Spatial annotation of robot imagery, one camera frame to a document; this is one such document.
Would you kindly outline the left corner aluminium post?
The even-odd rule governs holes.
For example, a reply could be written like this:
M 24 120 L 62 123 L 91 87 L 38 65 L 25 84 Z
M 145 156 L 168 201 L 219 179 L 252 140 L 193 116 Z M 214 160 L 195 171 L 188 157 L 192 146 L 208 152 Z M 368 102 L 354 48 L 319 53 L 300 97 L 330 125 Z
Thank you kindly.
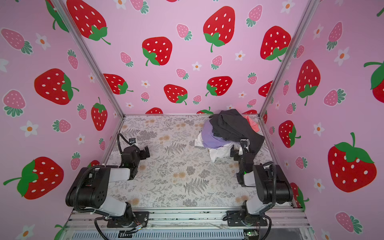
M 103 89 L 104 93 L 106 94 L 107 98 L 109 99 L 110 103 L 114 107 L 117 115 L 120 119 L 124 119 L 125 114 L 120 107 L 118 101 L 115 98 L 115 95 L 111 91 L 102 71 L 100 70 L 97 62 L 95 61 L 95 58 L 92 55 L 92 52 L 88 48 L 87 44 L 85 43 L 83 36 L 79 32 L 78 28 L 76 27 L 75 22 L 73 21 L 72 17 L 70 16 L 70 13 L 66 6 L 66 1 L 60 1 L 60 0 L 53 0 L 53 5 L 57 9 L 60 17 L 62 18 L 63 22 L 67 26 L 71 36 L 73 37 L 74 41 L 76 42 L 77 46 L 79 47 L 80 51 L 82 52 L 82 55 L 84 56 L 87 64 L 89 65 L 90 69 L 92 70 L 92 73 L 97 78 L 99 85 Z

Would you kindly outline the corner aluminium post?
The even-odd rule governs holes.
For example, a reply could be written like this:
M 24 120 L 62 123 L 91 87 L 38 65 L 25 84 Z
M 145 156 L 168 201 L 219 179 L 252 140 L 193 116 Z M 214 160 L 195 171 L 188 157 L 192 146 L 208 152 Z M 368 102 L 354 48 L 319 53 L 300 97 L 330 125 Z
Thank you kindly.
M 275 79 L 272 82 L 272 86 L 267 94 L 267 98 L 265 100 L 265 103 L 262 106 L 261 112 L 259 113 L 258 117 L 259 119 L 262 119 L 264 114 L 267 111 L 267 108 L 280 84 L 281 79 L 283 78 L 286 70 L 288 69 L 289 64 L 292 61 L 294 50 L 299 45 L 306 29 L 309 26 L 309 23 L 311 22 L 314 14 L 316 13 L 316 10 L 318 8 L 318 5 L 320 4 L 319 0 L 311 0 L 308 2 L 305 11 L 303 13 L 303 16 L 301 20 L 299 21 L 299 24 L 297 26 L 297 29 L 292 37 L 292 41 L 290 43 L 290 46 L 288 47 L 287 52 L 285 53 L 285 56 L 282 60 L 281 65 L 278 68 L 278 71 L 276 73 Z
M 114 107 L 117 115 L 120 119 L 124 119 L 125 114 L 120 107 L 118 101 L 115 98 L 115 95 L 111 91 L 102 71 L 100 70 L 97 62 L 95 61 L 95 58 L 92 55 L 92 52 L 88 48 L 87 44 L 85 43 L 83 36 L 79 32 L 78 28 L 76 27 L 75 22 L 73 21 L 72 17 L 70 16 L 70 13 L 66 6 L 66 1 L 60 1 L 60 0 L 53 0 L 53 5 L 57 9 L 60 17 L 62 18 L 63 22 L 67 26 L 71 36 L 73 37 L 74 41 L 76 42 L 77 46 L 79 47 L 80 51 L 82 52 L 82 55 L 84 56 L 87 64 L 89 65 L 90 69 L 92 70 L 92 73 L 97 78 L 99 85 L 103 89 L 104 93 L 106 94 L 107 98 L 109 99 L 110 103 Z

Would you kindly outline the pink cloth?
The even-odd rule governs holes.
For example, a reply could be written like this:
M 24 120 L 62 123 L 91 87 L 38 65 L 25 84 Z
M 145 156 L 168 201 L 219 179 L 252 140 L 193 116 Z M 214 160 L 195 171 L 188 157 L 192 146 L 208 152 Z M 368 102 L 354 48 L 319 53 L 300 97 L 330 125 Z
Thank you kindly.
M 251 126 L 252 130 L 256 133 L 260 131 L 259 124 L 252 120 L 250 116 L 245 116 L 246 120 L 248 121 L 249 125 Z

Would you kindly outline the purple cloth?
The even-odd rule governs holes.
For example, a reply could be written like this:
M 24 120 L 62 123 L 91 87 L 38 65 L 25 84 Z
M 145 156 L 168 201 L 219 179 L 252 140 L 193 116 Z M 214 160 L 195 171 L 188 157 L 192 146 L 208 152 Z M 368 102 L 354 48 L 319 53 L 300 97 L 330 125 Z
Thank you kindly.
M 201 137 L 203 141 L 203 146 L 210 149 L 218 149 L 221 147 L 228 147 L 233 143 L 226 141 L 221 137 L 215 137 L 213 133 L 213 126 L 210 121 L 206 121 L 201 131 Z

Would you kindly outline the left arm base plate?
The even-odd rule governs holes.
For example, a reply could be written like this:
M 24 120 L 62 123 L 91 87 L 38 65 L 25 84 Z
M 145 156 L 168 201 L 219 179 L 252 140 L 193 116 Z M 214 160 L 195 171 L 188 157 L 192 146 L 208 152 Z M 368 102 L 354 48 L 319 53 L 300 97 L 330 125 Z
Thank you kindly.
M 108 220 L 107 228 L 145 228 L 149 220 L 150 212 L 134 211 L 132 214 L 125 214 L 121 217 L 111 217 Z

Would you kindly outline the dark grey cloth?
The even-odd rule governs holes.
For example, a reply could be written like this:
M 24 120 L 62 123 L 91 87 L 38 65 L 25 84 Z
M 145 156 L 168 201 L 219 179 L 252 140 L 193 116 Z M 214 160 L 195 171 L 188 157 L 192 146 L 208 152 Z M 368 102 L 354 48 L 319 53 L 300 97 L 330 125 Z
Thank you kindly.
M 265 137 L 255 132 L 248 120 L 236 109 L 221 111 L 219 114 L 210 116 L 210 123 L 215 137 L 232 142 L 248 139 L 250 151 L 255 154 L 260 151 L 265 141 Z

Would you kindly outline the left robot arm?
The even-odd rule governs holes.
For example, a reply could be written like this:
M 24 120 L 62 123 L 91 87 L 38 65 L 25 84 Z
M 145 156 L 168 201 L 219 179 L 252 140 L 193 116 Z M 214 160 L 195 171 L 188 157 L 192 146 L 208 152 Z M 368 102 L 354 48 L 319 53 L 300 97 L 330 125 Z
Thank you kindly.
M 134 213 L 128 202 L 108 195 L 109 184 L 131 181 L 138 173 L 141 160 L 150 157 L 149 148 L 137 146 L 121 152 L 122 162 L 117 166 L 82 168 L 66 195 L 66 205 L 78 213 L 96 213 L 108 218 L 109 228 L 133 227 L 147 222 L 148 212 Z

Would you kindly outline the white cloth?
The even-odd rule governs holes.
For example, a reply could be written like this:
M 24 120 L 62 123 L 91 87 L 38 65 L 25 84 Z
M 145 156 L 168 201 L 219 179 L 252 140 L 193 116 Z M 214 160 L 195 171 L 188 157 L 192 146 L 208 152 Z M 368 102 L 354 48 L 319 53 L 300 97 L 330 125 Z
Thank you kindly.
M 222 158 L 225 158 L 225 157 L 229 157 L 232 145 L 230 145 L 228 147 L 221 147 L 221 148 L 218 148 L 218 149 L 206 148 L 206 149 L 209 150 L 209 155 L 210 155 L 211 161 L 214 163 L 217 159 L 222 159 Z M 204 147 L 203 146 L 202 137 L 201 137 L 201 133 L 199 133 L 197 138 L 195 139 L 195 147 Z

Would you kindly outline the right corner aluminium post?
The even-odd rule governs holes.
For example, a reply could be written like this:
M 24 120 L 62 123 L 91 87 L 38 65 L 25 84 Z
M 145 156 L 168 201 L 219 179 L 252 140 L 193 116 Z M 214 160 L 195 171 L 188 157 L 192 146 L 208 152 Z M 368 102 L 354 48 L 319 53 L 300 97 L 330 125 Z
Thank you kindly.
M 287 52 L 285 53 L 285 56 L 282 60 L 281 65 L 278 68 L 278 71 L 276 73 L 275 79 L 272 82 L 272 86 L 267 94 L 267 98 L 265 100 L 265 103 L 262 106 L 261 112 L 259 113 L 258 117 L 259 119 L 262 119 L 264 114 L 267 111 L 267 108 L 280 84 L 281 79 L 283 78 L 286 70 L 288 69 L 289 64 L 292 61 L 294 50 L 299 45 L 306 29 L 309 26 L 309 23 L 311 22 L 314 14 L 316 13 L 316 10 L 318 8 L 318 5 L 320 4 L 319 0 L 311 0 L 308 2 L 305 11 L 303 13 L 303 16 L 301 20 L 299 21 L 299 24 L 297 26 L 297 29 L 292 37 L 292 41 L 290 43 L 290 46 L 288 47 Z

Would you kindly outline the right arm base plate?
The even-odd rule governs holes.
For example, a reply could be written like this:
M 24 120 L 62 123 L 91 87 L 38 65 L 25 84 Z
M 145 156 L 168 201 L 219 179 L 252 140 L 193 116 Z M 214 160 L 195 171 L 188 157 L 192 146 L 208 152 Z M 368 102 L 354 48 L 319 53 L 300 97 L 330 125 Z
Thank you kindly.
M 227 211 L 223 217 L 230 227 L 267 227 L 268 221 L 259 215 L 250 215 L 242 211 Z

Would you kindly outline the aluminium rail frame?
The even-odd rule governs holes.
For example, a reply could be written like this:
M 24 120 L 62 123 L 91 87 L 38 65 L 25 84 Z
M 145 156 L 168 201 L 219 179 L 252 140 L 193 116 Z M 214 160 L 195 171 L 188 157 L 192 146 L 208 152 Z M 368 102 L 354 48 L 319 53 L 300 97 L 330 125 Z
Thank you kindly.
M 97 215 L 72 212 L 62 240 L 314 240 L 305 213 L 275 207 L 266 213 L 267 227 L 230 227 L 223 217 L 239 207 L 135 208 L 150 212 L 145 228 L 107 228 Z

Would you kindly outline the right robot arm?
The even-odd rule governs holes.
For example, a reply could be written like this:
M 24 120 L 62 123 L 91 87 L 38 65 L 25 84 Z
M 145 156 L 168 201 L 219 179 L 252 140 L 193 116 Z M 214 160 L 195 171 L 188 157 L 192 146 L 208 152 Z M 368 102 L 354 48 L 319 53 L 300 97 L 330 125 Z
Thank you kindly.
M 231 227 L 266 226 L 266 212 L 276 204 L 291 202 L 294 193 L 281 167 L 274 162 L 255 165 L 255 153 L 249 140 L 240 142 L 242 155 L 237 151 L 231 156 L 239 162 L 238 183 L 243 187 L 256 188 L 257 195 L 245 200 L 239 211 L 226 213 L 223 218 Z

